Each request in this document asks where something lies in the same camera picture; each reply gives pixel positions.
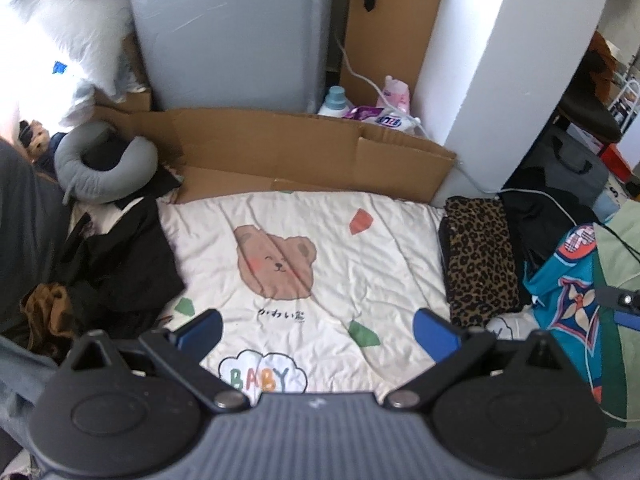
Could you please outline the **leopard print garment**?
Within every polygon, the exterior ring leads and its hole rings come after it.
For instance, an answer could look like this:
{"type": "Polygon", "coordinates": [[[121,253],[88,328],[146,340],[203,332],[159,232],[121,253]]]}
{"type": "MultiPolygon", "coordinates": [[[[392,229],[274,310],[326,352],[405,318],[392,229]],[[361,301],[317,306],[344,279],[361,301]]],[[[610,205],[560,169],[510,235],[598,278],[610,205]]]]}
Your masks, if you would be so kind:
{"type": "Polygon", "coordinates": [[[439,227],[450,321],[484,327],[521,310],[518,276],[502,203],[454,196],[439,227]]]}

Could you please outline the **black garment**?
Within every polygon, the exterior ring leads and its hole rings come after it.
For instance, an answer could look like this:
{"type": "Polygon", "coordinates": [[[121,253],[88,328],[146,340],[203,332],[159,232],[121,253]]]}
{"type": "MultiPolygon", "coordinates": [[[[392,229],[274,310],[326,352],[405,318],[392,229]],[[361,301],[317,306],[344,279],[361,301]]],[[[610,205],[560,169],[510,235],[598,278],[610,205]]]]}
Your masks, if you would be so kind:
{"type": "Polygon", "coordinates": [[[532,301],[524,284],[526,278],[532,278],[547,262],[571,229],[598,218],[572,193],[555,188],[544,188],[540,193],[503,191],[499,200],[509,228],[518,299],[525,307],[532,301]]]}

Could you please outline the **black clothes pile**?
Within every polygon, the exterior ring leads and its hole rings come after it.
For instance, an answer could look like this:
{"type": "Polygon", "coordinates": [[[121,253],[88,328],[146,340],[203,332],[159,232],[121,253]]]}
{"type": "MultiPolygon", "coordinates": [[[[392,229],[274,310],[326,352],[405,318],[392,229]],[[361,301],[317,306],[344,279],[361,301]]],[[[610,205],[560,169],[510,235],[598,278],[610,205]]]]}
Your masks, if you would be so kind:
{"type": "Polygon", "coordinates": [[[171,172],[157,166],[140,190],[116,200],[122,216],[106,233],[85,235],[94,217],[80,218],[53,274],[70,297],[76,336],[103,330],[113,339],[136,339],[184,291],[156,203],[178,186],[171,172]]]}

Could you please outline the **light green garment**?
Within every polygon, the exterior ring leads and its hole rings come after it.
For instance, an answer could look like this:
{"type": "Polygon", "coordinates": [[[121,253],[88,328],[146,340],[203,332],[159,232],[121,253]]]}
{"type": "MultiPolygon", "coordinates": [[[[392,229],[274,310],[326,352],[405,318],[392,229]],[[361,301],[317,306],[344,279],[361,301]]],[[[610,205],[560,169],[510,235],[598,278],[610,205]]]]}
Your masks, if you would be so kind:
{"type": "MultiPolygon", "coordinates": [[[[605,226],[596,227],[599,286],[639,289],[639,203],[628,200],[605,226]]],[[[600,307],[602,408],[612,426],[639,426],[639,317],[600,307]]]]}

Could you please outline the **cream bear print blanket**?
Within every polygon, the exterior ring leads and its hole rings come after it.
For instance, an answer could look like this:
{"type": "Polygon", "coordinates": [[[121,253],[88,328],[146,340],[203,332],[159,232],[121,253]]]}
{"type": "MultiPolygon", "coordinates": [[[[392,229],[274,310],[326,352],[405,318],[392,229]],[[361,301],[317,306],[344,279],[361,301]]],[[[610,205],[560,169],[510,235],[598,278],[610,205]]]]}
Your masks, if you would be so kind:
{"type": "Polygon", "coordinates": [[[444,211],[355,192],[265,192],[158,208],[186,287],[162,318],[208,309],[222,336],[203,367],[262,394],[398,388],[433,358],[418,311],[448,318],[444,211]]]}

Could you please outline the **dark grey storage bag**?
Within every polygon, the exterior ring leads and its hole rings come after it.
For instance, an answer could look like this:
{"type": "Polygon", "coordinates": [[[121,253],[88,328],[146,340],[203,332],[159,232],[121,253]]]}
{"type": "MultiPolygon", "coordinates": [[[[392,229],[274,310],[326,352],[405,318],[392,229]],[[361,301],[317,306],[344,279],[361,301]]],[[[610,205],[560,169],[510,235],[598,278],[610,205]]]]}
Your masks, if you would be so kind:
{"type": "Polygon", "coordinates": [[[547,188],[572,193],[584,206],[592,207],[608,182],[608,168],[582,142],[567,131],[549,127],[516,170],[543,180],[547,188]]]}

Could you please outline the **light blue denim garment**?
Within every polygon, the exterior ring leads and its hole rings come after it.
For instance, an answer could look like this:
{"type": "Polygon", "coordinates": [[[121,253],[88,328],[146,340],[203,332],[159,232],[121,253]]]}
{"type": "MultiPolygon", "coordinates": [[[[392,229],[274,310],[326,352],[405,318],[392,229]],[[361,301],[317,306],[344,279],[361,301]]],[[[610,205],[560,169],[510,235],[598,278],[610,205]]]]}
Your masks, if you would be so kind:
{"type": "Polygon", "coordinates": [[[23,448],[28,447],[28,423],[32,410],[58,366],[1,338],[1,428],[23,448]]]}

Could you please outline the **grey neck pillow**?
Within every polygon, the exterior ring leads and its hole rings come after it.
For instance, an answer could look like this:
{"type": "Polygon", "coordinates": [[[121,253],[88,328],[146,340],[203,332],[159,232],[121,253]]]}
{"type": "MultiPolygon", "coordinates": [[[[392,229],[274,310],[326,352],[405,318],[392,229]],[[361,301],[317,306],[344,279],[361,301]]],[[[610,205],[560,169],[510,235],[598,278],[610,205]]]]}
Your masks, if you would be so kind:
{"type": "Polygon", "coordinates": [[[85,122],[64,134],[53,155],[64,205],[106,204],[140,191],[156,174],[156,146],[144,136],[122,140],[108,122],[85,122]]]}

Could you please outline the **purple white detergent pack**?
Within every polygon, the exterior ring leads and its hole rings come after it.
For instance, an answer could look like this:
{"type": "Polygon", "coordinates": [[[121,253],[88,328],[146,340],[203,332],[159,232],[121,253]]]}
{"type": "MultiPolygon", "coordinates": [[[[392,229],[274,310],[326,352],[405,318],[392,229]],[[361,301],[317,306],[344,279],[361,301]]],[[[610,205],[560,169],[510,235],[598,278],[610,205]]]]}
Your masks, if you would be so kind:
{"type": "Polygon", "coordinates": [[[419,128],[416,118],[398,113],[390,107],[356,106],[344,118],[409,134],[415,134],[419,128]]]}

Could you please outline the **pink refill pouch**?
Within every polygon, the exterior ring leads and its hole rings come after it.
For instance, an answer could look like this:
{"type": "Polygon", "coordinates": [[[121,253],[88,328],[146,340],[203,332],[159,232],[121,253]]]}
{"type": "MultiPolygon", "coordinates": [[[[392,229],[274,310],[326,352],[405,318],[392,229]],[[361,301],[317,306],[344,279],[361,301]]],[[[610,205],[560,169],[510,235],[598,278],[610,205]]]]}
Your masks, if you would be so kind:
{"type": "Polygon", "coordinates": [[[383,97],[379,96],[376,101],[378,107],[386,107],[387,104],[390,104],[391,107],[400,110],[401,113],[410,113],[410,90],[408,84],[402,80],[387,75],[382,95],[383,97]]]}

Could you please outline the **small plush toy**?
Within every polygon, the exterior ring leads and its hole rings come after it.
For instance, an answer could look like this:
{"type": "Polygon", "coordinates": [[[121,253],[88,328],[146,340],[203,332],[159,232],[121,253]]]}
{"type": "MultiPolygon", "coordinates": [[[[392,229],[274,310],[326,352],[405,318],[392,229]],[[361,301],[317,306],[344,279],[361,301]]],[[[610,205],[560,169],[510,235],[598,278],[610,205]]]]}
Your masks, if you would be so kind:
{"type": "Polygon", "coordinates": [[[50,133],[41,122],[36,120],[32,122],[21,120],[17,139],[31,162],[40,159],[50,148],[50,133]]]}

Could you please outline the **white detergent bottle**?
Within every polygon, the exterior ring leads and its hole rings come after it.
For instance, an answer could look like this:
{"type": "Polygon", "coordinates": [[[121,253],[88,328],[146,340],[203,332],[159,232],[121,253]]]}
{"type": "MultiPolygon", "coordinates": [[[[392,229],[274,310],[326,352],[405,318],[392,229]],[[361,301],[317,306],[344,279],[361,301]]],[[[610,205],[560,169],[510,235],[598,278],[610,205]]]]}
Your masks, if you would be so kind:
{"type": "Polygon", "coordinates": [[[326,97],[318,110],[318,114],[324,117],[343,118],[350,111],[345,89],[341,86],[332,86],[326,92],[326,97]]]}

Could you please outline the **tall cardboard box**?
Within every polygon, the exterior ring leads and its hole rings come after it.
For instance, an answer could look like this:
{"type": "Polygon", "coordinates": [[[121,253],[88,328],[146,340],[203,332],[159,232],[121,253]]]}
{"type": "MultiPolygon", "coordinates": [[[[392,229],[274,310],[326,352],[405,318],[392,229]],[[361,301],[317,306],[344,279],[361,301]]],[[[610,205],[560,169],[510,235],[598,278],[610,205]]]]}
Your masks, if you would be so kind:
{"type": "Polygon", "coordinates": [[[356,105],[376,102],[375,90],[356,78],[368,78],[379,87],[392,76],[416,88],[432,36],[440,0],[375,0],[367,10],[364,0],[349,0],[344,48],[348,60],[340,85],[356,105]]]}

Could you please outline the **grey wrapped appliance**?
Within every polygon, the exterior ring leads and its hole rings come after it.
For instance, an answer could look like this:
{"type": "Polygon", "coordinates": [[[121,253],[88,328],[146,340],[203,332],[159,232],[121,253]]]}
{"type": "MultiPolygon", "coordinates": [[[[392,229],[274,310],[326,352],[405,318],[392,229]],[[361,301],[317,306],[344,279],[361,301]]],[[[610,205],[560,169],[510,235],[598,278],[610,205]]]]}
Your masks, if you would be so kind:
{"type": "Polygon", "coordinates": [[[331,2],[131,0],[158,105],[315,112],[331,2]]]}

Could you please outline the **white pillow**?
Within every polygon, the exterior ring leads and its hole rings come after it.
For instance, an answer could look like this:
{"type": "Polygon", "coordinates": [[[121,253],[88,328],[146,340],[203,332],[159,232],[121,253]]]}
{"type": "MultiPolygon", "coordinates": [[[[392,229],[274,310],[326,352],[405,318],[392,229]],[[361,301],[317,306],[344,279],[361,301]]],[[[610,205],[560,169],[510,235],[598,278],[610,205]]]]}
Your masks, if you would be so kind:
{"type": "Polygon", "coordinates": [[[2,112],[67,127],[96,90],[122,102],[137,85],[133,32],[130,0],[1,0],[2,112]]]}

